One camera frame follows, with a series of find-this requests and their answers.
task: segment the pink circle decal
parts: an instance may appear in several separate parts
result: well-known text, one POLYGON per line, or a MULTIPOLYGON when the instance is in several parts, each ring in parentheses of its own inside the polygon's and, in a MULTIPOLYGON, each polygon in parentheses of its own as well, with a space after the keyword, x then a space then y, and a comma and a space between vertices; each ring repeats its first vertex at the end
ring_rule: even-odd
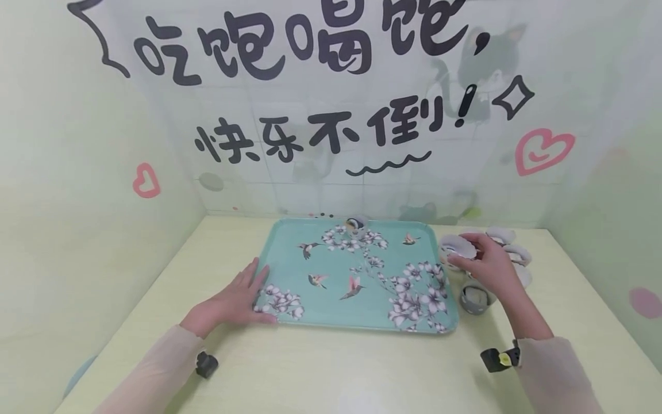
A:
POLYGON ((636 287, 630 291, 630 305, 645 318, 656 319, 662 317, 662 301, 645 287, 636 287))

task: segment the pink heart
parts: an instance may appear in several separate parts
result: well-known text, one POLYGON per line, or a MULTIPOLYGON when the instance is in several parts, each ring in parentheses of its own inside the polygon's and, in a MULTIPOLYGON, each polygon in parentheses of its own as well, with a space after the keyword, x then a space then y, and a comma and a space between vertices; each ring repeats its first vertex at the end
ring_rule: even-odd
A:
POLYGON ((515 149, 515 164, 517 165, 517 174, 519 174, 520 177, 529 176, 538 171, 542 171, 549 167, 555 166, 556 164, 563 161, 563 159, 573 149, 574 145, 575 145, 575 136, 572 134, 560 134, 554 136, 551 129, 547 129, 547 128, 534 129, 533 131, 529 132, 528 134, 522 137, 520 142, 517 144, 517 148, 515 149), (529 152, 528 154, 529 160, 533 162, 539 162, 540 164, 532 168, 527 168, 524 166, 524 147, 532 138, 535 138, 537 136, 542 137, 542 145, 540 146, 540 149, 543 151, 547 150, 550 146, 556 144, 557 142, 564 143, 565 148, 559 155, 557 155, 552 159, 549 159, 549 154, 537 155, 533 151, 529 152))
POLYGON ((133 180, 133 191, 142 198, 153 198, 161 193, 161 187, 159 186, 159 180, 156 179, 156 173, 151 165, 143 162, 136 168, 136 179, 133 180), (145 173, 150 178, 152 182, 151 189, 141 189, 141 187, 146 183, 145 173))
POLYGON ((662 301, 645 287, 637 287, 630 291, 630 305, 645 318, 656 319, 662 317, 662 301))

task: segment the wall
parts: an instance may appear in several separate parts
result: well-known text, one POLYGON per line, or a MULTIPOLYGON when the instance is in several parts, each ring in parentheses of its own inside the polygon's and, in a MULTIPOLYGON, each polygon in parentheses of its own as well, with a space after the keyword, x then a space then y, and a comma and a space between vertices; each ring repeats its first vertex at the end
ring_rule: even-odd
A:
POLYGON ((662 54, 650 48, 662 36, 651 4, 637 41, 620 66, 584 159, 568 171, 545 223, 637 343, 662 371, 662 54))
POLYGON ((116 0, 85 14, 107 37, 127 82, 137 81, 168 121, 211 214, 362 212, 437 224, 539 227, 569 166, 597 162, 578 154, 612 100, 620 82, 616 68, 647 1, 472 0, 452 7, 436 1, 430 10, 442 5, 448 17, 440 32, 425 23, 439 14, 424 13, 424 3, 388 19, 383 2, 350 1, 338 16, 352 16, 356 5, 363 11, 345 21, 335 21, 329 9, 324 15, 334 2, 306 0, 287 7, 259 0, 116 0), (287 31, 294 15, 310 22, 309 40, 301 26, 287 31), (401 33, 394 32, 401 18, 401 33), (478 51, 483 32, 490 38, 478 51), (398 39, 410 33, 410 48, 400 49, 398 39), (425 39, 440 43, 456 33, 461 40, 446 53, 424 46, 425 39), (338 43, 329 44, 326 34, 338 43), (252 44, 260 36, 261 43, 252 44), (521 85, 514 83, 518 76, 521 85), (476 94, 456 126, 471 84, 476 94), (534 93, 531 99, 523 88, 534 93), (508 104, 495 103, 500 96, 508 104), (395 107, 407 97, 415 103, 401 112, 412 113, 418 136, 397 138, 395 128, 407 117, 395 107), (445 111, 434 105, 437 97, 445 111), (370 121, 384 115, 380 111, 388 112, 383 142, 370 121), (314 139, 320 114, 347 118, 336 128, 339 148, 328 137, 314 139), (245 147, 231 149, 221 117, 241 129, 245 147), (287 117, 279 126, 298 145, 292 156, 284 146, 273 147, 277 128, 269 131, 263 121, 274 117, 287 117), (392 168, 408 156, 406 165, 392 168), (366 167, 373 170, 356 174, 366 167))
POLYGON ((0 50, 0 406, 49 413, 204 209, 64 1, 2 2, 0 50), (144 162, 153 198, 132 189, 144 162))

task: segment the hand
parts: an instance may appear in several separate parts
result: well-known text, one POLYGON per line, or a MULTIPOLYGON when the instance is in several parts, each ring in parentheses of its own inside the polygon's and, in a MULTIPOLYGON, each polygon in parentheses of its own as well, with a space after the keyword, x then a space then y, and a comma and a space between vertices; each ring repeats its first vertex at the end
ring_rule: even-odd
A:
POLYGON ((522 282, 515 272, 510 256, 503 247, 487 234, 466 233, 460 236, 477 247, 479 251, 477 259, 469 260, 452 254, 448 256, 450 264, 471 273, 478 282, 481 282, 502 302, 513 295, 524 293, 522 282))
POLYGON ((194 306, 179 326, 204 339, 222 323, 277 323, 273 315, 253 312, 255 297, 269 274, 269 266, 264 266, 251 283, 257 266, 254 258, 225 289, 194 306))

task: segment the hummingbird print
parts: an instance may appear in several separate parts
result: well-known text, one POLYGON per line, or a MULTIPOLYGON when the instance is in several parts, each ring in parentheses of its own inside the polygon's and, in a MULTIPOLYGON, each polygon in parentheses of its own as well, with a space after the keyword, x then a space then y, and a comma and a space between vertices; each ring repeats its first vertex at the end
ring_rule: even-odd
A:
POLYGON ((365 289, 365 286, 361 286, 361 278, 357 277, 354 279, 354 277, 350 275, 350 291, 347 292, 345 296, 341 297, 340 300, 358 295, 361 289, 365 289))
POLYGON ((299 245, 299 248, 303 249, 303 258, 304 259, 308 260, 310 258, 310 251, 315 246, 321 246, 321 244, 319 244, 319 243, 312 243, 312 244, 302 243, 302 244, 299 245))
POLYGON ((416 244, 416 240, 418 240, 419 238, 420 237, 412 238, 412 235, 407 233, 407 235, 404 237, 404 242, 402 242, 402 244, 411 246, 412 244, 416 244))
POLYGON ((322 280, 328 278, 328 276, 323 275, 308 275, 308 282, 313 286, 320 286, 326 289, 326 286, 322 285, 322 280))

